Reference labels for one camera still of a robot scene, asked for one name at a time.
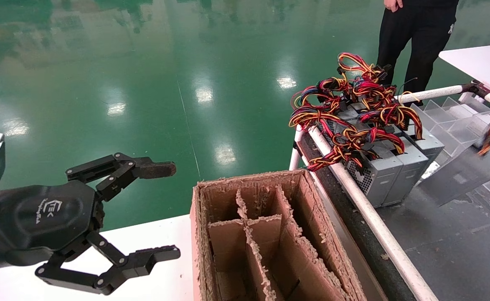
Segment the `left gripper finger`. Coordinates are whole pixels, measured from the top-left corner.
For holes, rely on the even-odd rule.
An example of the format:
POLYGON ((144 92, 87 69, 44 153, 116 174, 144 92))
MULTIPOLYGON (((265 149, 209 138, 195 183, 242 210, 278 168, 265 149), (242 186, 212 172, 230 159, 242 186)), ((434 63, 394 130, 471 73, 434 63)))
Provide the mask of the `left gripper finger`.
POLYGON ((68 181, 90 183, 103 179, 96 185, 98 200, 108 202, 136 179, 162 179, 173 176, 176 165, 172 161, 153 162, 149 157, 132 158, 115 153, 66 170, 68 181))

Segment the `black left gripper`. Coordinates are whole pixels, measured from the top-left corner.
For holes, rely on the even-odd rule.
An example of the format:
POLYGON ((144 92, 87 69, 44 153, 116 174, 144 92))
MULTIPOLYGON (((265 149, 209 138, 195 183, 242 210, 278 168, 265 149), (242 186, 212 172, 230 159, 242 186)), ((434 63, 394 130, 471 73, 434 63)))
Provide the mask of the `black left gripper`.
POLYGON ((0 191, 0 268, 46 262, 35 270, 45 283, 111 295, 127 280, 149 275, 160 262, 176 260, 175 245, 123 254, 98 231, 103 227, 98 193, 80 181, 0 191), (100 275, 65 269, 90 247, 111 267, 100 275))

